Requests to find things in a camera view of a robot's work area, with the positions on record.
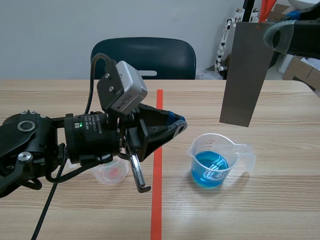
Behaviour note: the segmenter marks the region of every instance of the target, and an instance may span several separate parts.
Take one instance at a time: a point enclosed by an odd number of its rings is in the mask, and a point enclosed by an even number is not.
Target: measuring cup
[[[129,161],[114,156],[111,162],[95,166],[91,171],[101,184],[113,185],[125,179],[129,171],[128,164]]]
[[[246,172],[252,172],[256,163],[251,146],[236,144],[215,133],[198,136],[187,154],[192,157],[191,171],[194,180],[204,187],[222,184],[239,158],[245,159]]]

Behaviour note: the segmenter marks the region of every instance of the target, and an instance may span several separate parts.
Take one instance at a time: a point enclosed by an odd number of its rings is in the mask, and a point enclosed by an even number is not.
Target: red tape line
[[[163,109],[164,91],[156,91],[156,108]],[[150,240],[162,239],[162,147],[154,152]]]

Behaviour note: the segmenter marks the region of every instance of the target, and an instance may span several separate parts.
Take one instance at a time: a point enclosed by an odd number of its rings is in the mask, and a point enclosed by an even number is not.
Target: orange object
[[[163,109],[164,91],[156,91],[156,108]],[[154,152],[150,240],[162,239],[162,147]]]
[[[277,0],[262,0],[259,23],[264,23]]]

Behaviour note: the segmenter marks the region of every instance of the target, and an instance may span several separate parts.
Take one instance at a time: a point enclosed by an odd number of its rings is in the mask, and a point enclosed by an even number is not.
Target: blue liquid
[[[226,159],[222,155],[214,151],[200,152],[195,156],[195,158],[202,165],[212,170],[223,170],[229,167]],[[209,171],[199,164],[195,164],[194,166],[192,166],[192,176],[194,180],[204,187],[216,187],[220,185],[225,180],[227,174],[228,171]]]

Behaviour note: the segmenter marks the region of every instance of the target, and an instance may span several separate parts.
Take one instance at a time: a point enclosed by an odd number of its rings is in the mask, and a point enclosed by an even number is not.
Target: cardboard box
[[[285,71],[283,80],[296,80],[306,83],[314,89],[320,89],[320,71],[294,57]]]
[[[289,6],[276,4],[273,11],[269,12],[268,17],[266,18],[268,22],[279,22],[285,15],[282,14]]]

